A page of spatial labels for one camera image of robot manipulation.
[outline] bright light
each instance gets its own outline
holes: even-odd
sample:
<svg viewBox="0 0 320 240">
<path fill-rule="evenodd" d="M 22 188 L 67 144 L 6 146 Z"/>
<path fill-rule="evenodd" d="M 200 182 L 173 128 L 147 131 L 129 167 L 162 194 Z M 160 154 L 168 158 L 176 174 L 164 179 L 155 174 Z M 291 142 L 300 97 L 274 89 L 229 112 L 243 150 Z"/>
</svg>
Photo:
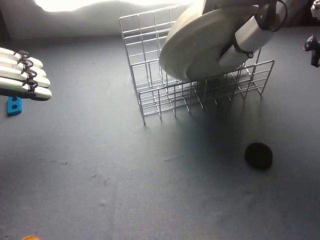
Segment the bright light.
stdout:
<svg viewBox="0 0 320 240">
<path fill-rule="evenodd" d="M 95 3 L 111 2 L 112 0 L 34 0 L 35 3 L 48 12 L 74 11 L 84 6 Z M 181 4 L 189 3 L 191 0 L 124 0 L 135 5 L 156 5 L 156 4 Z"/>
</svg>

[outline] metal wire rack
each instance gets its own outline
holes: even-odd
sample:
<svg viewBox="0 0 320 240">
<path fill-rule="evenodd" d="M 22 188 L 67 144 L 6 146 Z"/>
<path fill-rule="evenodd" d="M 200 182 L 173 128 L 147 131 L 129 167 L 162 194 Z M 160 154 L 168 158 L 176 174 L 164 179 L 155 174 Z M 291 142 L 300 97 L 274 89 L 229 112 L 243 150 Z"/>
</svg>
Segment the metal wire rack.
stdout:
<svg viewBox="0 0 320 240">
<path fill-rule="evenodd" d="M 163 112 L 177 114 L 178 108 L 189 112 L 192 104 L 206 104 L 218 99 L 232 101 L 235 95 L 247 97 L 249 91 L 263 94 L 273 69 L 274 60 L 259 62 L 261 49 L 253 59 L 228 72 L 203 79 L 183 82 L 160 67 L 159 56 L 166 37 L 178 17 L 193 3 L 160 8 L 124 16 L 119 19 L 132 84 L 144 124 L 146 116 Z"/>
</svg>

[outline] white wall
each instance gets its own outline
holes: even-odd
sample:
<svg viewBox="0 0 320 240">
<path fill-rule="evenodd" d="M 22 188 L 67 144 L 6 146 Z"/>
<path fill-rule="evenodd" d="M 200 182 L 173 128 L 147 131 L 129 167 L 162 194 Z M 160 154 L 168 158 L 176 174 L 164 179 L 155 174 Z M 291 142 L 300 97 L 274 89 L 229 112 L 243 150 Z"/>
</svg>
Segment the white wall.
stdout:
<svg viewBox="0 0 320 240">
<path fill-rule="evenodd" d="M 36 5 L 34 0 L 0 0 L 0 7 L 10 36 L 13 39 L 31 39 L 120 34 L 120 17 L 175 5 L 176 2 L 181 0 L 148 6 L 107 1 L 75 11 L 48 12 Z M 292 7 L 290 14 L 292 15 L 307 0 L 286 0 L 286 2 Z"/>
</svg>

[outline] orange object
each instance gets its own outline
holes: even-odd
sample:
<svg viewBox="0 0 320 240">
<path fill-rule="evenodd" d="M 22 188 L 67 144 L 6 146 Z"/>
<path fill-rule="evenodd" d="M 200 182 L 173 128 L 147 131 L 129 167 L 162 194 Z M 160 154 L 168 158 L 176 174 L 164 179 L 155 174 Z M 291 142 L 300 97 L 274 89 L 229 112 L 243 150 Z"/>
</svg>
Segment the orange object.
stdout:
<svg viewBox="0 0 320 240">
<path fill-rule="evenodd" d="M 38 238 L 37 236 L 25 236 L 23 237 L 21 240 L 40 240 L 40 238 Z"/>
</svg>

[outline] black disc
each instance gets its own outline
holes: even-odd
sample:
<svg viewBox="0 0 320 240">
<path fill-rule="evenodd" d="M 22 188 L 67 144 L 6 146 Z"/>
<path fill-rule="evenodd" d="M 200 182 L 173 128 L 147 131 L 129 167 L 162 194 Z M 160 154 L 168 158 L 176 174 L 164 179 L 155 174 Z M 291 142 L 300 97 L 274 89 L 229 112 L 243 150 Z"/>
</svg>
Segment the black disc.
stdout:
<svg viewBox="0 0 320 240">
<path fill-rule="evenodd" d="M 254 142 L 246 148 L 244 158 L 255 168 L 268 169 L 273 162 L 273 153 L 264 143 Z"/>
</svg>

